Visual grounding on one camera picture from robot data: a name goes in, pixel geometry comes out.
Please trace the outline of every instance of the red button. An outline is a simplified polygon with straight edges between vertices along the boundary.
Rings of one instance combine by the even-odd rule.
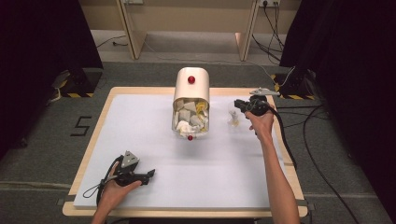
[[[189,77],[189,83],[194,84],[195,82],[195,77]]]

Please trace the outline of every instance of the floor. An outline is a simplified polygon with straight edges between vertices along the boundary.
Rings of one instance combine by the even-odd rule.
[[[92,31],[96,46],[103,62],[122,63],[224,63],[277,65],[252,40],[245,62],[239,58],[234,34],[211,33],[148,33],[145,46],[138,60],[133,60],[124,31]],[[256,39],[272,49],[280,50],[272,35],[255,35]],[[285,42],[285,35],[279,35]],[[273,51],[277,58],[281,53]]]

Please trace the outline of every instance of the electrical outlet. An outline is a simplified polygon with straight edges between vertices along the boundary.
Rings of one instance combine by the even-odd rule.
[[[259,0],[260,7],[264,7],[264,1],[267,2],[267,7],[276,7],[276,4],[279,7],[280,5],[280,0]]]

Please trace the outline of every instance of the cream container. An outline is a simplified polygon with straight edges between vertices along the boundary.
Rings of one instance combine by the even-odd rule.
[[[172,130],[192,140],[209,131],[209,74],[200,67],[185,67],[177,74]]]

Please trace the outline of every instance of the game controller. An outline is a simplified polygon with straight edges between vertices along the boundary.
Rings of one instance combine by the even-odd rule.
[[[255,116],[261,116],[265,114],[268,109],[270,109],[267,98],[265,96],[259,95],[250,96],[249,101],[237,99],[233,102],[233,105],[236,108],[239,108],[242,113],[245,114],[245,112],[249,111]]]
[[[120,160],[122,160],[122,162],[119,162],[113,174],[116,176],[114,180],[120,186],[124,187],[138,180],[142,182],[142,185],[147,185],[149,180],[154,176],[155,169],[146,174],[134,173],[139,159],[130,151],[126,151],[125,155],[120,157]]]

